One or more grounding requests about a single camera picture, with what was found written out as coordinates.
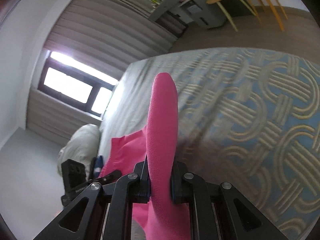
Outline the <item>pink pants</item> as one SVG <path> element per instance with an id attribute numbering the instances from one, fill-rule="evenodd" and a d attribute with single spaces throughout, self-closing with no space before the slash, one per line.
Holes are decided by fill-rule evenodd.
<path id="1" fill-rule="evenodd" d="M 134 204 L 132 214 L 146 239 L 190 239 L 189 209 L 174 204 L 170 195 L 177 134 L 176 86 L 168 73 L 159 73 L 152 85 L 146 126 L 112 138 L 110 157 L 100 172 L 101 177 L 114 170 L 127 175 L 136 163 L 148 161 L 151 198 L 147 204 Z"/>

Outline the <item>navy star fleece blanket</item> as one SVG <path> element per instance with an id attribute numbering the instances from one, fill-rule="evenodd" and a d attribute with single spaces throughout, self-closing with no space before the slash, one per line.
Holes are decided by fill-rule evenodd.
<path id="1" fill-rule="evenodd" d="M 91 161 L 90 170 L 89 170 L 89 179 L 97 179 L 99 174 L 104 166 L 103 156 L 99 155 L 94 157 Z"/>

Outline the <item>grey folded duvet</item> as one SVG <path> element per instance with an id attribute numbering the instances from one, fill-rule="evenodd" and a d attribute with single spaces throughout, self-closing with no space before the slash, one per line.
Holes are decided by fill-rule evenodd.
<path id="1" fill-rule="evenodd" d="M 97 125 L 87 124 L 80 127 L 59 152 L 57 158 L 58 174 L 62 176 L 62 163 L 72 159 L 84 164 L 86 178 L 88 178 L 91 161 L 98 155 L 99 145 L 100 130 Z"/>

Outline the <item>window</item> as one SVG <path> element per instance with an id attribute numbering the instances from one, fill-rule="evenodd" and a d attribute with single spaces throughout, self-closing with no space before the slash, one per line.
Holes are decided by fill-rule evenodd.
<path id="1" fill-rule="evenodd" d="M 49 51 L 38 89 L 83 112 L 101 116 L 118 82 L 66 54 Z"/>

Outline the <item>blue beige patterned bedspread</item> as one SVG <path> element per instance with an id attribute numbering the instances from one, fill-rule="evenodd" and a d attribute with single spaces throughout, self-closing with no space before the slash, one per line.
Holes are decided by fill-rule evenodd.
<path id="1" fill-rule="evenodd" d="M 319 65 L 282 52 L 210 48 L 130 64 L 100 125 L 99 154 L 146 124 L 155 76 L 178 92 L 178 160 L 228 181 L 288 239 L 319 219 Z"/>

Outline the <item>beige curtain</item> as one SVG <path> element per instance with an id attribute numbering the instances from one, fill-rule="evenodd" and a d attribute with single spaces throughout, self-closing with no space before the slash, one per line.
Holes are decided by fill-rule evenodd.
<path id="1" fill-rule="evenodd" d="M 185 30 L 170 12 L 154 21 L 150 16 L 148 0 L 72 0 L 44 47 L 120 78 L 131 63 L 167 53 Z M 100 120 L 36 88 L 30 90 L 28 129 L 64 145 L 86 124 L 100 125 Z"/>

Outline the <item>grey cabinet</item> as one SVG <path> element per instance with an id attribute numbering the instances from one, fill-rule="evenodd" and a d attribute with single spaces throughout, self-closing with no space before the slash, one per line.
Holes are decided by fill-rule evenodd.
<path id="1" fill-rule="evenodd" d="M 208 5 L 206 0 L 185 0 L 179 5 L 179 7 L 191 19 L 193 19 L 194 22 L 204 29 L 220 27 L 227 21 L 226 16 L 223 14 L 220 8 L 216 4 Z M 252 14 L 250 12 L 240 14 L 240 16 L 248 15 Z"/>

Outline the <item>grey wall shelf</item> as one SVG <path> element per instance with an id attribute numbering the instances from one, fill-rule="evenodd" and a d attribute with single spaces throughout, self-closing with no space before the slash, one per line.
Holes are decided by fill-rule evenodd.
<path id="1" fill-rule="evenodd" d="M 163 0 L 160 5 L 150 14 L 149 20 L 156 22 L 164 13 L 174 8 L 181 0 Z"/>

